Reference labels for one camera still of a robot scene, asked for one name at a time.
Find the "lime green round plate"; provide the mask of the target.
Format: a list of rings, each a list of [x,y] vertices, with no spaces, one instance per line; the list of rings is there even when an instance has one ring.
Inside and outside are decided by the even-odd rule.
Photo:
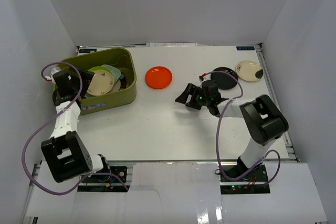
[[[106,71],[106,68],[103,66],[96,66],[96,67],[90,68],[88,71],[89,72]]]

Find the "beige plate with characters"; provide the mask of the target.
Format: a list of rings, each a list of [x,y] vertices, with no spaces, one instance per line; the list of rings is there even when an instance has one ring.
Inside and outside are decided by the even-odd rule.
[[[114,77],[112,73],[105,70],[94,72],[87,93],[92,96],[100,96],[108,93],[114,85]]]

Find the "light blue oblong dish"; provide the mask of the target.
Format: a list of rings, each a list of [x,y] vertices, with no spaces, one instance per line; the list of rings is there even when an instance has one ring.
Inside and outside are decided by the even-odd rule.
[[[110,72],[113,75],[113,78],[114,78],[114,86],[110,90],[110,93],[119,91],[119,89],[121,88],[121,80],[120,80],[120,78],[121,78],[121,71],[118,68],[115,68],[115,67],[113,67],[111,65],[102,65],[102,67],[105,67],[105,68],[109,69]]]

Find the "orange round plate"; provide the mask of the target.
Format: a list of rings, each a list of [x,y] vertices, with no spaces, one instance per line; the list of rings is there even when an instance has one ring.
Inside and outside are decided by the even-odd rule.
[[[172,72],[164,66],[150,68],[145,74],[146,84],[153,89],[164,89],[173,80]]]

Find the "black round plate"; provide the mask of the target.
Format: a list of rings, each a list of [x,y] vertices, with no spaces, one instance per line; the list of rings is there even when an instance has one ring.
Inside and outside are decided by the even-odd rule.
[[[218,67],[213,70],[211,74],[211,79],[214,80],[221,90],[230,90],[237,86],[238,74],[227,67]]]

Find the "cream plate with black spot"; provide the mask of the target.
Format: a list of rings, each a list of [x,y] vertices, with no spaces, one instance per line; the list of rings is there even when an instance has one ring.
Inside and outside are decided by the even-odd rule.
[[[263,68],[256,62],[244,60],[236,66],[237,75],[247,82],[257,82],[264,76]]]

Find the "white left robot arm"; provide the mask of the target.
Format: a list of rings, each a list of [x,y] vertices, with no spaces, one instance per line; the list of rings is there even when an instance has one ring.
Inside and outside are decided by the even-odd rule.
[[[52,100],[60,116],[55,120],[50,138],[41,143],[41,150],[56,182],[86,174],[104,182],[111,175],[106,158],[101,154],[90,155],[77,133],[82,98],[93,78],[93,72],[78,71],[80,77],[73,68],[55,67],[50,73],[56,85]]]

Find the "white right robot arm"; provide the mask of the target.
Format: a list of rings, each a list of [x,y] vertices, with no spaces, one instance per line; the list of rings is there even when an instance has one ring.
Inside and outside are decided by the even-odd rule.
[[[268,95],[252,101],[243,101],[240,95],[223,98],[213,80],[203,81],[200,86],[189,83],[175,101],[196,110],[206,107],[220,122],[223,118],[244,120],[250,140],[236,166],[228,171],[218,166],[220,174],[229,181],[247,182],[255,177],[256,167],[272,152],[270,147],[289,129],[287,120]]]

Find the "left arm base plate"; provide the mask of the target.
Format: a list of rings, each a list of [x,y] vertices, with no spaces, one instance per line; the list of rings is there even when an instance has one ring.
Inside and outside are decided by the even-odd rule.
[[[128,168],[126,166],[110,166],[103,172],[111,175],[94,175],[84,179],[78,186],[78,192],[87,193],[127,193],[130,187],[128,182]]]

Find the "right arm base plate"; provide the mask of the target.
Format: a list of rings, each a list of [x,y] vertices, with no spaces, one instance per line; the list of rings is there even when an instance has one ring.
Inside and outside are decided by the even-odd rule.
[[[219,176],[221,195],[255,195],[270,193],[270,186],[264,185],[269,181],[264,164],[254,168],[252,172],[238,181],[226,179],[220,173],[219,168],[215,170],[215,174]]]

